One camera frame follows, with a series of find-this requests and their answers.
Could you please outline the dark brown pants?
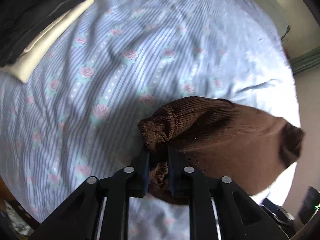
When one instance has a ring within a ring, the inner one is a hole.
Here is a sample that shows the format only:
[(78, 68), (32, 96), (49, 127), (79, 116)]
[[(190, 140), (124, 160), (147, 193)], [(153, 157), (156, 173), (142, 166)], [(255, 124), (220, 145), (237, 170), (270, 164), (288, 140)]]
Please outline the dark brown pants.
[(185, 205), (169, 191), (168, 148), (211, 178), (231, 177), (256, 195), (299, 157), (304, 131), (281, 117), (225, 99), (190, 96), (138, 123), (150, 152), (149, 193)]

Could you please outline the green curtain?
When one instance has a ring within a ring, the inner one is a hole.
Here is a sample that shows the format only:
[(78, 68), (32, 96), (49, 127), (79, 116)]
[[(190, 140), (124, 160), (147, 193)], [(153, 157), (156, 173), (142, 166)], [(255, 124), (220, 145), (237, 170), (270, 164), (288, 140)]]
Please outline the green curtain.
[(299, 57), (290, 60), (294, 75), (319, 67), (320, 48), (317, 47)]

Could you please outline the blue floral striped bedsheet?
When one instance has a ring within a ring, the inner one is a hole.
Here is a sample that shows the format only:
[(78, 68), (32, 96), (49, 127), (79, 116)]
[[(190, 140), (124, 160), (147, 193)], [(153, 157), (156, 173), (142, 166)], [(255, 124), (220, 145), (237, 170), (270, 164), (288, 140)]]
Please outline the blue floral striped bedsheet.
[(253, 0), (94, 0), (21, 82), (1, 69), (1, 179), (43, 222), (142, 148), (138, 123), (187, 96), (300, 125), (276, 26)]

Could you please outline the folded black clothes stack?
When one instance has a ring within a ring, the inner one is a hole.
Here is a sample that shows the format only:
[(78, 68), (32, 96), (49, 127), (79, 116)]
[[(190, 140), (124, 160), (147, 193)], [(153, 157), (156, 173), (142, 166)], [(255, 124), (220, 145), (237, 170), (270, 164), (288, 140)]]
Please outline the folded black clothes stack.
[(13, 64), (46, 27), (86, 0), (1, 0), (1, 67)]

